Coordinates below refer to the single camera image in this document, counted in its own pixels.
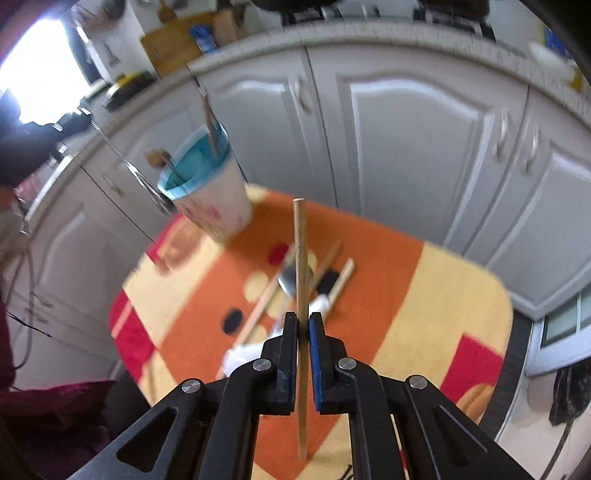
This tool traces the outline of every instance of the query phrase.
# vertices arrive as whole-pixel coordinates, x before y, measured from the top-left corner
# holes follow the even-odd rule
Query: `black bag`
[[[554,381],[554,402],[549,420],[553,426],[579,417],[591,400],[591,357],[561,368]]]

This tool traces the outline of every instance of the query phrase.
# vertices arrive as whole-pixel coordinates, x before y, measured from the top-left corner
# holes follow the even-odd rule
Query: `window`
[[[89,85],[59,20],[41,19],[20,39],[0,67],[0,89],[10,88],[23,123],[53,123],[75,110]]]
[[[541,347],[569,337],[591,325],[591,285],[544,319]]]

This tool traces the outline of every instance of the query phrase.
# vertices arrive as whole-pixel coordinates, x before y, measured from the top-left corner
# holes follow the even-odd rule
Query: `black dot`
[[[226,335],[231,335],[242,323],[242,310],[232,309],[226,315],[226,318],[222,321],[222,330]]]
[[[328,295],[332,290],[333,285],[336,282],[336,279],[339,278],[339,272],[333,270],[332,268],[324,274],[324,277],[320,279],[320,283],[316,287],[316,291],[318,295]]]

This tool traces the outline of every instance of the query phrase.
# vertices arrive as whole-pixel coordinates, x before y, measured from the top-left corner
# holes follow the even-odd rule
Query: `metal screw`
[[[183,391],[185,393],[195,393],[196,391],[198,391],[201,388],[201,383],[199,383],[199,380],[195,380],[194,378],[189,378],[188,380],[185,380],[183,382],[183,385],[181,386],[181,388],[183,389]]]
[[[411,387],[422,390],[427,386],[427,379],[422,375],[413,375],[410,380],[408,380],[408,383],[410,383]]]
[[[356,366],[357,362],[348,356],[339,360],[339,368],[343,370],[353,370]]]
[[[258,360],[254,361],[252,367],[257,372],[264,372],[265,370],[269,370],[271,368],[271,362],[266,358],[259,358]]]

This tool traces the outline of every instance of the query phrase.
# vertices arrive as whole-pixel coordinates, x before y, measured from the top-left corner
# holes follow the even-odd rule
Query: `tablecloth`
[[[216,244],[177,216],[130,273],[110,327],[125,366],[151,404],[190,377],[214,380],[236,325],[248,317],[293,242],[291,198],[248,186],[252,223]],[[327,321],[350,356],[381,375],[422,374],[478,421],[498,379],[512,309],[491,273],[435,245],[350,213],[309,202],[309,263],[335,241],[356,268]],[[284,304],[279,291],[254,330],[260,342]],[[346,416],[308,402],[306,460],[297,458],[296,418],[261,418],[253,478],[340,479],[351,463]]]

